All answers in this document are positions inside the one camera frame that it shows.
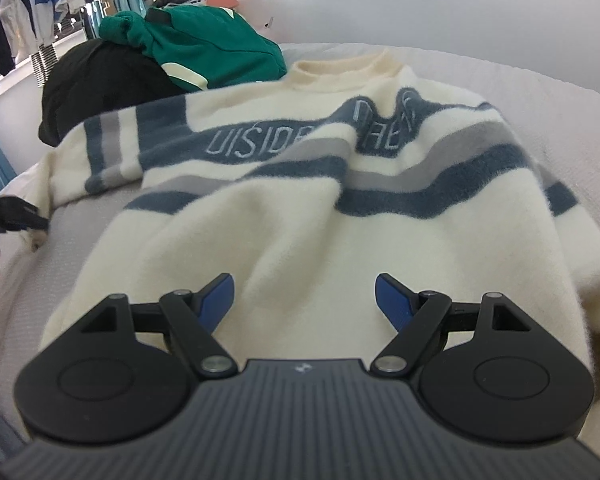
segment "striped sweater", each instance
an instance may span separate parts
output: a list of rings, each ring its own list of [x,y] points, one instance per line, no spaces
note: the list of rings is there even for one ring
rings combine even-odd
[[[91,118],[27,198],[50,211],[136,181],[43,345],[107,294],[155,301],[230,272],[215,335],[240,362],[368,361],[395,335],[374,301],[389,272],[456,301],[499,290],[591,366],[600,231],[498,110],[385,52]]]

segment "green jacket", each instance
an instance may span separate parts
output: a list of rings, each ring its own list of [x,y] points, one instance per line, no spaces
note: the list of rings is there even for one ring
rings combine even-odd
[[[140,48],[190,92],[272,81],[286,73],[280,48],[231,9],[180,5],[149,9],[145,18],[125,10],[106,16],[99,34]]]

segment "screw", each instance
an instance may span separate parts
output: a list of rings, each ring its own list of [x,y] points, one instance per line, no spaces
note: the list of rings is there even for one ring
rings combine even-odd
[[[211,374],[221,374],[234,364],[231,359],[223,355],[211,355],[202,359],[202,369]]]
[[[407,367],[407,361],[397,355],[383,355],[376,359],[376,368],[381,372],[401,372]]]

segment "mattress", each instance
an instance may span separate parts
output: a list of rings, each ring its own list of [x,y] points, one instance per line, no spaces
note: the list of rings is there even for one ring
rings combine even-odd
[[[289,64],[376,52],[365,44],[282,45]],[[564,180],[600,225],[600,94],[528,70],[468,57],[390,48],[422,77],[471,89],[496,105],[535,158]],[[30,172],[3,191],[25,192]],[[91,247],[138,188],[68,204],[53,214],[48,243],[31,254],[18,235],[3,235],[0,277],[0,414],[24,432],[13,383],[35,355],[48,316],[70,290]]]

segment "ribbed surface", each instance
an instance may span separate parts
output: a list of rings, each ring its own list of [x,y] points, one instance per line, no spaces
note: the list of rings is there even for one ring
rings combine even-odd
[[[405,384],[353,360],[251,362],[238,378],[205,383],[144,439],[102,450],[36,442],[3,469],[14,480],[600,477],[576,441],[531,450],[465,441],[433,423]]]

